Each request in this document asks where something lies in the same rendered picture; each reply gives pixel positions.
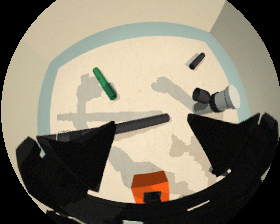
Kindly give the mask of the green cylinder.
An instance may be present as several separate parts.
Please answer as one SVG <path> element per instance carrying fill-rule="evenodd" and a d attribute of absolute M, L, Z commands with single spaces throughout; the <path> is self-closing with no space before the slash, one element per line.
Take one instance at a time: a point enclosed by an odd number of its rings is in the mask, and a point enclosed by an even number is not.
<path fill-rule="evenodd" d="M 107 94 L 107 96 L 110 97 L 110 101 L 114 101 L 114 99 L 117 98 L 117 94 L 114 91 L 112 91 L 110 84 L 107 84 L 109 82 L 107 82 L 105 77 L 102 76 L 102 73 L 101 71 L 99 71 L 99 68 L 95 67 L 94 69 L 92 69 L 92 72 L 94 72 L 97 81 L 99 81 L 99 83 L 101 84 L 101 88 L 104 88 L 105 93 Z"/>

